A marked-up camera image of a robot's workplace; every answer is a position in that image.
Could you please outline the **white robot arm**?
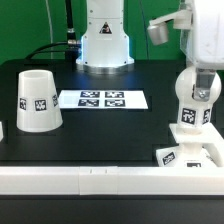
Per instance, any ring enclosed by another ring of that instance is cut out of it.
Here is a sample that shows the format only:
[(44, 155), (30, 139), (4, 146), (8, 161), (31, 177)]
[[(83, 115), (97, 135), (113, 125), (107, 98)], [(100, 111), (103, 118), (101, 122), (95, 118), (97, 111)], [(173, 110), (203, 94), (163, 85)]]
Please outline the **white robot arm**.
[[(87, 30), (78, 68), (113, 74), (134, 63), (123, 29), (124, 0), (86, 0)], [(224, 0), (180, 0), (179, 9), (149, 22), (153, 44), (168, 41), (167, 23), (181, 31), (180, 47), (195, 67), (193, 98), (209, 100), (215, 73), (224, 69)]]

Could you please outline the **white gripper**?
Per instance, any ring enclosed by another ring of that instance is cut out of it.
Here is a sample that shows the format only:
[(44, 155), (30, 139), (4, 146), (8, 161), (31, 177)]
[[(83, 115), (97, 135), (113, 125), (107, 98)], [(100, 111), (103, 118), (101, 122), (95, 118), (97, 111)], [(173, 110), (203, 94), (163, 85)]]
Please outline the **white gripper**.
[(180, 49), (197, 67), (193, 98), (208, 101), (214, 70), (224, 70), (224, 0), (180, 0), (176, 12), (149, 21), (147, 30), (154, 45), (169, 40), (169, 21), (181, 31)]

